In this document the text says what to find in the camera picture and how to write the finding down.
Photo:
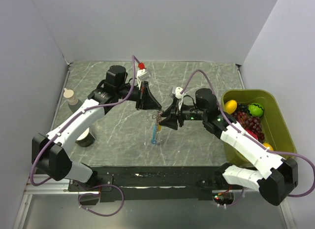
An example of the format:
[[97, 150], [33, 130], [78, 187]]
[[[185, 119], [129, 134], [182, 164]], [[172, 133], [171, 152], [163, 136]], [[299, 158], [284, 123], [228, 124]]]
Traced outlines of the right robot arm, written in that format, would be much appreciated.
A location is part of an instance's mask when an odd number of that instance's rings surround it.
[[298, 185], [297, 162], [268, 152], [237, 120], [223, 112], [211, 89], [202, 88], [195, 93], [193, 105], [184, 104], [184, 90], [171, 91], [172, 104], [163, 112], [160, 125], [177, 130], [184, 121], [202, 121], [204, 128], [243, 155], [254, 169], [225, 163], [216, 170], [215, 183], [221, 189], [229, 185], [250, 188], [270, 204], [278, 206]]

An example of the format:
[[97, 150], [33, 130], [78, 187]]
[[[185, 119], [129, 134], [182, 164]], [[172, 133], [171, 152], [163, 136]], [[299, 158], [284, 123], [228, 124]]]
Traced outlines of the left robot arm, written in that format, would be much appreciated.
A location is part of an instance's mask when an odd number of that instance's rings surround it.
[[161, 109], [149, 89], [149, 71], [143, 63], [139, 63], [138, 68], [134, 70], [132, 80], [126, 82], [125, 67], [111, 66], [105, 79], [64, 123], [47, 134], [35, 135], [32, 139], [31, 174], [38, 168], [56, 181], [76, 180], [85, 190], [93, 190], [97, 186], [96, 172], [83, 163], [72, 161], [68, 151], [87, 128], [126, 100], [135, 102], [137, 110]]

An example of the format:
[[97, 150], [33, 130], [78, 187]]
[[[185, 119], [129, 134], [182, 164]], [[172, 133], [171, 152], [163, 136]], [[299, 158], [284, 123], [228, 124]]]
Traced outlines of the metal keyring with small rings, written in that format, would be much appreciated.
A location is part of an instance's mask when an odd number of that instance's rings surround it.
[[163, 113], [164, 113], [164, 111], [161, 109], [152, 115], [152, 119], [155, 120], [156, 125], [158, 125], [161, 122]]

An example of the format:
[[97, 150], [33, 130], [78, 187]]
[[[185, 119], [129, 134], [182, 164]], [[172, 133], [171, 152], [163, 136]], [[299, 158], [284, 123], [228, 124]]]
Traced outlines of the light blue key handle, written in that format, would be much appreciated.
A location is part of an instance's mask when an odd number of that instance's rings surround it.
[[152, 135], [152, 139], [151, 139], [152, 144], [157, 143], [157, 136], [158, 136], [158, 124], [155, 123], [154, 129], [153, 129], [153, 135]]

